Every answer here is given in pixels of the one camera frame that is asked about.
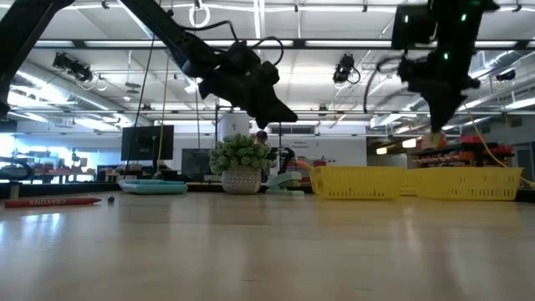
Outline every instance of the red crayon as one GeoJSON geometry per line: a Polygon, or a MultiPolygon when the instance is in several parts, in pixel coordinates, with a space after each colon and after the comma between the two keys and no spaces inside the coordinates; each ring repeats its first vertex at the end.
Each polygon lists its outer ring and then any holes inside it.
{"type": "Polygon", "coordinates": [[[4,207],[6,208],[20,208],[20,207],[47,207],[47,206],[70,206],[70,205],[89,205],[101,200],[96,197],[75,197],[75,198],[50,198],[40,200],[17,200],[6,201],[4,207]]]}

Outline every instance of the yellow plastic basket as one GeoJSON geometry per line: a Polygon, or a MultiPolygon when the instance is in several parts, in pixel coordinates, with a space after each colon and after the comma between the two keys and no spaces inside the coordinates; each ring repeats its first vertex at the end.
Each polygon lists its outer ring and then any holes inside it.
{"type": "Polygon", "coordinates": [[[416,194],[442,200],[511,201],[522,168],[436,167],[418,171],[416,194]]]}
{"type": "Polygon", "coordinates": [[[416,183],[420,179],[420,174],[418,171],[421,169],[412,169],[406,170],[401,180],[401,191],[402,196],[415,196],[416,195],[416,183]]]}
{"type": "Polygon", "coordinates": [[[314,193],[328,199],[384,200],[400,196],[403,167],[320,166],[310,172],[314,193]]]}

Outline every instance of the computer monitor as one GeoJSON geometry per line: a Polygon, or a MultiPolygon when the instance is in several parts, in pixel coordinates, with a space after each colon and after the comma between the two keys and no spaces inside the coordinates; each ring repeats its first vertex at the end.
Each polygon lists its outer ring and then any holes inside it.
{"type": "MultiPolygon", "coordinates": [[[[173,136],[175,134],[174,125],[164,125],[161,142],[160,160],[173,159],[173,136]]],[[[158,160],[160,148],[160,126],[141,126],[123,129],[123,137],[120,148],[120,159],[122,161],[158,160]]]]}

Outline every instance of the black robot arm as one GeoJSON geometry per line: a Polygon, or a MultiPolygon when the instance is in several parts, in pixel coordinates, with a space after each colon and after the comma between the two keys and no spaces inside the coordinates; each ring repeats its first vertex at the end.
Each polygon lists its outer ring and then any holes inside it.
{"type": "Polygon", "coordinates": [[[477,89],[468,74],[484,13],[495,12],[493,0],[428,0],[400,4],[395,13],[392,48],[405,54],[418,43],[436,41],[425,57],[401,58],[398,75],[408,90],[420,93],[431,113],[431,132],[441,131],[466,98],[462,91],[477,89]]]}
{"type": "MultiPolygon", "coordinates": [[[[16,0],[0,21],[0,117],[9,111],[9,85],[55,13],[74,0],[16,0]]],[[[295,122],[297,116],[275,95],[277,68],[261,64],[246,41],[236,41],[227,51],[214,49],[173,21],[154,0],[122,0],[122,3],[169,49],[182,72],[203,78],[202,98],[209,94],[240,107],[258,126],[269,122],[295,122]]]]}

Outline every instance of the table surface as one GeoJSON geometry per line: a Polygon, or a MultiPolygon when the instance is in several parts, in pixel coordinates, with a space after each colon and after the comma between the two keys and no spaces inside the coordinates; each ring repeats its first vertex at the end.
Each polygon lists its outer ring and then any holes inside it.
{"type": "Polygon", "coordinates": [[[535,296],[531,204],[218,193],[115,199],[0,209],[2,299],[535,296]]]}

